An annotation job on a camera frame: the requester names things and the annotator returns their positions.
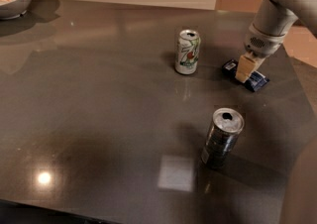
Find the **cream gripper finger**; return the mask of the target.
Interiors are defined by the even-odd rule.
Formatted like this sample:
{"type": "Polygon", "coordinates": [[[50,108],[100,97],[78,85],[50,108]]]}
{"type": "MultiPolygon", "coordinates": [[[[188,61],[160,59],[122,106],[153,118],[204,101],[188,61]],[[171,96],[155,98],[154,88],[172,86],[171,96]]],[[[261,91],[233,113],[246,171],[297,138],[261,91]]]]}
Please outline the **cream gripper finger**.
{"type": "Polygon", "coordinates": [[[255,56],[253,53],[246,52],[239,58],[235,78],[238,81],[245,83],[263,62],[263,58],[255,56]]]}

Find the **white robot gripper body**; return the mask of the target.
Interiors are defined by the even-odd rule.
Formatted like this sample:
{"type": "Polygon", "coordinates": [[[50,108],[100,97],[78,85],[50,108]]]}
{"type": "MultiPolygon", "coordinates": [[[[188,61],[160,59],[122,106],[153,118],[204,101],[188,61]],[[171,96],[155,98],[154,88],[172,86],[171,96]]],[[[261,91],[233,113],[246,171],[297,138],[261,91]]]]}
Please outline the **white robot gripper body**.
{"type": "Polygon", "coordinates": [[[248,53],[256,57],[265,58],[273,55],[283,43],[284,36],[270,36],[260,32],[253,24],[250,24],[244,46],[248,53]]]}

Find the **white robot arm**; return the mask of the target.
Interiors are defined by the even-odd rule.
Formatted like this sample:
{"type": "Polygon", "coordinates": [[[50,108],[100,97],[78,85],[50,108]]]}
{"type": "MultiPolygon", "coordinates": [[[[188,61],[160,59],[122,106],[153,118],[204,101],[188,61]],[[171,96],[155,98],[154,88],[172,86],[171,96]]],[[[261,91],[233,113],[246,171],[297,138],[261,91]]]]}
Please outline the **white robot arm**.
{"type": "Polygon", "coordinates": [[[246,52],[239,58],[236,79],[249,79],[279,49],[297,20],[317,37],[317,0],[263,0],[246,32],[246,52]]]}

